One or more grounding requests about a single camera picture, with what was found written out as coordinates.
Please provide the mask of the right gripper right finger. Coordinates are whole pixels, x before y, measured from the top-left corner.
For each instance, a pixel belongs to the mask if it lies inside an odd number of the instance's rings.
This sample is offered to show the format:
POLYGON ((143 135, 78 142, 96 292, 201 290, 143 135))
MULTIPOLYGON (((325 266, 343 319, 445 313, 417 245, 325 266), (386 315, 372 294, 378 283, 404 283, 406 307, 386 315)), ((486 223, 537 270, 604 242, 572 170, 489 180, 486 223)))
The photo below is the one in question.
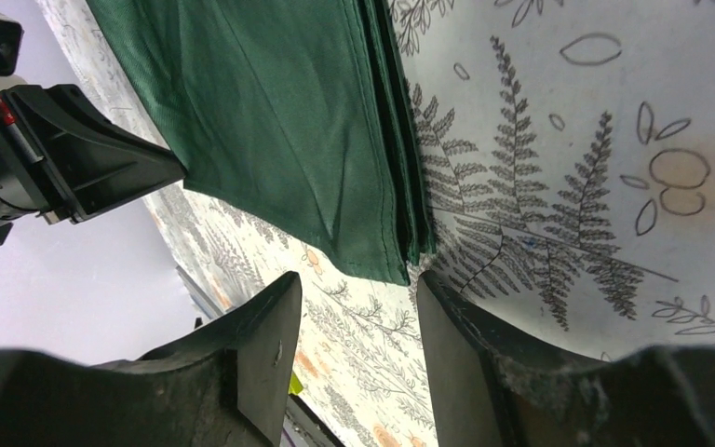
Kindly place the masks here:
POLYGON ((442 446, 715 446, 715 346, 653 345, 614 361, 546 343, 417 282, 442 446))

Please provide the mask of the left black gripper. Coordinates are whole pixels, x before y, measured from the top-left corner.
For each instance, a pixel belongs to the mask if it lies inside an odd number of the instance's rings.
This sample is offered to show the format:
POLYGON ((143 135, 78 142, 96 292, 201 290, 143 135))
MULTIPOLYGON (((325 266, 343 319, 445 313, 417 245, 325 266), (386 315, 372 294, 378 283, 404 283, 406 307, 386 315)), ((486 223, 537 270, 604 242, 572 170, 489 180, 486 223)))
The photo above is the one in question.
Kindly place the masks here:
POLYGON ((0 91, 0 245, 25 215, 81 223, 185 175, 170 150, 114 124, 74 84, 0 91))

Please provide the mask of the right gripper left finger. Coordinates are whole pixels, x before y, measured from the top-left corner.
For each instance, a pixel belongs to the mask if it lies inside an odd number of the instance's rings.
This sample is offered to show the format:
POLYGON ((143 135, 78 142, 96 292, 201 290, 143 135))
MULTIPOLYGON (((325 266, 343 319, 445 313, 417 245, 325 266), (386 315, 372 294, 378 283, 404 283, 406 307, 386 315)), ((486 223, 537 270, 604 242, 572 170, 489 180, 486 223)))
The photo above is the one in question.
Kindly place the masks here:
POLYGON ((0 446, 277 446, 301 314, 288 272, 138 359, 0 349, 0 446))

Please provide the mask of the dark green cloth napkin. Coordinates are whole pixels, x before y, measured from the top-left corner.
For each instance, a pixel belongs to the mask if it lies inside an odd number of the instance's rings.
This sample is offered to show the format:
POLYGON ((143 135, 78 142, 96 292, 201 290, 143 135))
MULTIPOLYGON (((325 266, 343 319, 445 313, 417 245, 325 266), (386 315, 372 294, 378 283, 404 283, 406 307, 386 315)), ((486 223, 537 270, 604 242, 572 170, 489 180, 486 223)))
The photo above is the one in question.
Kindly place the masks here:
POLYGON ((400 286, 435 249, 386 1, 91 1, 188 190, 400 286))

